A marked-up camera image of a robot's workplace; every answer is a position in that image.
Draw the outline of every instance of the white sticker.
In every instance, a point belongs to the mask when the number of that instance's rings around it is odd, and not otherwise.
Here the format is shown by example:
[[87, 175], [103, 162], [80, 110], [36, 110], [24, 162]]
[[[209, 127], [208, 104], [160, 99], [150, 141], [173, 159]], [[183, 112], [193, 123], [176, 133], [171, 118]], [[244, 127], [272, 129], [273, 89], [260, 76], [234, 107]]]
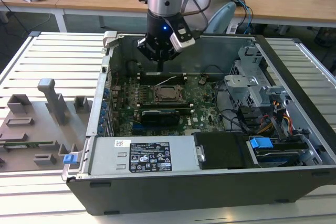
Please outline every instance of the white sticker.
[[130, 147], [132, 140], [118, 139], [114, 142], [115, 147]]
[[6, 149], [20, 149], [20, 148], [28, 148], [26, 145], [9, 145], [6, 146]]

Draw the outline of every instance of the desk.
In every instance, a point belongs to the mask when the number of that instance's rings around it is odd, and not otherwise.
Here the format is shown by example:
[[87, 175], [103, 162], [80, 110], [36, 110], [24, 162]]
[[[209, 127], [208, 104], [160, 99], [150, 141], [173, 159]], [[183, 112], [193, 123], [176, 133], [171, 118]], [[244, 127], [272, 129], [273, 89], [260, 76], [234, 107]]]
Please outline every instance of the desk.
[[[253, 9], [253, 23], [336, 27], [335, 0], [246, 0]], [[244, 15], [239, 7], [233, 22]]]
[[[147, 5], [137, 0], [45, 0], [27, 3], [22, 0], [4, 0], [15, 12], [52, 13], [61, 32], [66, 32], [66, 14], [146, 17]], [[336, 27], [334, 0], [246, 0], [253, 9], [253, 23]], [[6, 8], [0, 4], [0, 11]], [[240, 7], [233, 23], [244, 16]]]
[[[40, 78], [56, 79], [56, 92], [61, 92], [65, 100], [71, 100], [75, 95], [93, 99], [96, 85], [92, 82], [97, 82], [104, 55], [100, 53], [102, 36], [42, 33], [39, 37], [28, 37], [0, 75], [0, 119], [6, 117], [6, 103], [13, 93], [26, 93], [31, 101], [46, 101], [36, 89]], [[328, 122], [336, 126], [335, 116], [331, 117], [332, 109], [336, 108], [336, 90], [332, 85], [336, 84], [331, 78], [330, 82], [327, 80], [325, 68], [318, 65], [318, 60], [303, 45], [290, 39], [267, 40]], [[274, 73], [271, 76], [278, 82]], [[61, 180], [60, 174], [60, 170], [24, 172], [20, 175], [0, 173], [0, 223], [21, 224], [27, 223], [27, 220], [28, 223], [43, 224], [336, 222], [336, 186], [332, 185], [320, 187], [290, 204], [91, 216]]]

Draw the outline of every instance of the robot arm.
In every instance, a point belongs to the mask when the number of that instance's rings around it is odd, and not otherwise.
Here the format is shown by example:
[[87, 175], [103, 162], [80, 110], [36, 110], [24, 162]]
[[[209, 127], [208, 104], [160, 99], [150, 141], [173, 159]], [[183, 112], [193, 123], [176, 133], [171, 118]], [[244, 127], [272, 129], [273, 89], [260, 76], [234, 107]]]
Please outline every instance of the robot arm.
[[[163, 62], [173, 60], [186, 47], [194, 45], [195, 38], [200, 35], [200, 32], [197, 36], [191, 31], [181, 14], [182, 1], [186, 0], [148, 0], [147, 33], [145, 38], [138, 41], [138, 49], [149, 60], [158, 62], [158, 71], [163, 71]], [[216, 0], [212, 5], [209, 0], [198, 1], [201, 8], [207, 10], [207, 18], [211, 18], [223, 6], [223, 0]], [[197, 16], [201, 17], [189, 0], [185, 4], [185, 12], [194, 13], [187, 18], [190, 24], [197, 20]]]
[[185, 47], [195, 44], [192, 33], [180, 13], [182, 0], [148, 0], [147, 34], [138, 41], [138, 49], [157, 61], [174, 59]]

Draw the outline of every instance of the metal bracket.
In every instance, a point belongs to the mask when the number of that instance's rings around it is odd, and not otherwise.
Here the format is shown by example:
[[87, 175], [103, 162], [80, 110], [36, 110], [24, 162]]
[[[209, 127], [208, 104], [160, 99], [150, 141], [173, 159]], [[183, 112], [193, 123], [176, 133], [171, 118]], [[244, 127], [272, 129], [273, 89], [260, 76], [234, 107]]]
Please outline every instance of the metal bracket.
[[118, 46], [117, 31], [106, 31], [103, 36], [103, 45], [105, 48]]

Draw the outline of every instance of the floor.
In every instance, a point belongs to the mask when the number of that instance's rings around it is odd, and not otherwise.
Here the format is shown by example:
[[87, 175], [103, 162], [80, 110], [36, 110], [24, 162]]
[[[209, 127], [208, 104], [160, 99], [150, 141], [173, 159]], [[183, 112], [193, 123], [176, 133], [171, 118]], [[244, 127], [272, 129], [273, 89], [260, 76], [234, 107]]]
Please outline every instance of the floor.
[[[45, 22], [33, 30], [58, 31], [53, 15], [16, 13], [16, 16], [28, 30]], [[103, 29], [99, 27], [97, 16], [67, 15], [67, 28], [70, 33], [103, 33], [106, 30], [143, 33], [146, 30], [145, 18], [105, 17], [104, 21], [106, 27]], [[320, 61], [324, 59], [323, 64], [327, 68], [330, 68], [336, 59], [335, 48], [324, 48], [314, 42], [317, 28], [309, 30], [305, 27], [292, 26], [285, 36], [280, 36], [277, 29], [277, 26], [268, 26], [264, 30], [264, 36], [299, 38]], [[27, 34], [13, 15], [9, 16], [8, 24], [0, 24], [0, 72], [6, 67], [26, 37]]]

